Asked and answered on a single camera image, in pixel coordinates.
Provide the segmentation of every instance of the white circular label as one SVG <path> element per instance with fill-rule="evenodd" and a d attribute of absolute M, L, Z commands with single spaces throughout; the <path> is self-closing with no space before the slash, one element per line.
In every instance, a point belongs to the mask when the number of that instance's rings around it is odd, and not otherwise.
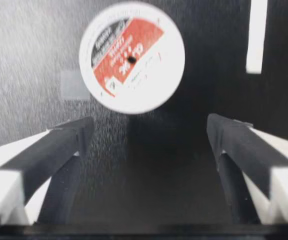
<path fill-rule="evenodd" d="M 125 114 L 156 109 L 182 79 L 181 34 L 163 11 L 126 2 L 102 11 L 88 26 L 79 66 L 90 93 L 107 108 Z"/>

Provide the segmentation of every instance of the dark surface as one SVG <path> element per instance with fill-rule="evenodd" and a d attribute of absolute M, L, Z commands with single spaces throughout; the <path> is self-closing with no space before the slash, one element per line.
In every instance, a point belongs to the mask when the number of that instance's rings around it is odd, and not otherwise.
<path fill-rule="evenodd" d="M 138 116 L 60 97 L 61 71 L 79 68 L 84 30 L 112 2 L 0 0 L 0 145 L 91 115 L 72 223 L 229 222 L 206 117 L 288 138 L 288 1 L 268 1 L 262 75 L 245 72 L 250 1 L 150 1 L 177 24 L 186 63 L 174 96 Z"/>

